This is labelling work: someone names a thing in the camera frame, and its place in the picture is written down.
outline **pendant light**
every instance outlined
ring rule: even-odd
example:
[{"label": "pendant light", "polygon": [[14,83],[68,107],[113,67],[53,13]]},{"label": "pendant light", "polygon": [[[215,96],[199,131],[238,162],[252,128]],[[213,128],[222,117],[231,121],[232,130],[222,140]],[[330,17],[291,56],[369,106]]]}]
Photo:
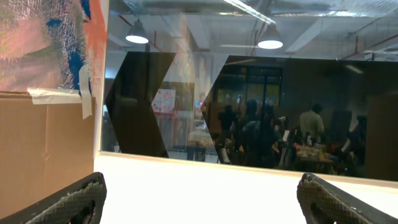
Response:
[{"label": "pendant light", "polygon": [[280,40],[280,35],[275,24],[269,24],[267,30],[259,40],[258,46],[262,49],[278,49],[284,44]]},{"label": "pendant light", "polygon": [[148,43],[147,34],[139,19],[134,23],[134,26],[131,27],[129,34],[126,36],[126,40],[136,44]]}]

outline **painted canvas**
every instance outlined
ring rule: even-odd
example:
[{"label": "painted canvas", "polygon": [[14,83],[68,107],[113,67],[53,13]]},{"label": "painted canvas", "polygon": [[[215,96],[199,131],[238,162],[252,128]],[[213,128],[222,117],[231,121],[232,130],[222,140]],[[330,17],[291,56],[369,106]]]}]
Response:
[{"label": "painted canvas", "polygon": [[0,0],[0,91],[91,90],[104,73],[106,25],[100,0]]}]

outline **glass window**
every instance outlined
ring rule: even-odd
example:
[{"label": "glass window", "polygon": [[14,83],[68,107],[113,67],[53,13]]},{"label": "glass window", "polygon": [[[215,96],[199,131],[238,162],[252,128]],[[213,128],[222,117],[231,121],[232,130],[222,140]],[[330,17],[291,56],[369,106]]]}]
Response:
[{"label": "glass window", "polygon": [[268,2],[115,0],[102,150],[398,181],[398,5]]}]

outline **masking tape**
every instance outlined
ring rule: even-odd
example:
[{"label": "masking tape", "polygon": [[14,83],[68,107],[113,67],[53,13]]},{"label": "masking tape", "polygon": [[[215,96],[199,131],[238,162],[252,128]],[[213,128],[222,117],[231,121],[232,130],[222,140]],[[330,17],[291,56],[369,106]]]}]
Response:
[{"label": "masking tape", "polygon": [[83,108],[83,119],[93,114],[91,111],[91,93],[88,84],[88,72],[88,65],[82,66],[79,71],[79,85],[81,93],[81,107]]},{"label": "masking tape", "polygon": [[81,103],[78,90],[59,90],[49,88],[29,88],[28,93],[35,105]]}]

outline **white surface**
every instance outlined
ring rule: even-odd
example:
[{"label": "white surface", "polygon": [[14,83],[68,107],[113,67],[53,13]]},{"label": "white surface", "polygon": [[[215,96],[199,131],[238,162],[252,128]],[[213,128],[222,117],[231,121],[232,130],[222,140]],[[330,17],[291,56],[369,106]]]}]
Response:
[{"label": "white surface", "polygon": [[[95,159],[95,171],[104,174],[108,189],[101,224],[305,223],[296,199],[301,174],[132,158]],[[397,189],[331,183],[398,218]]]}]

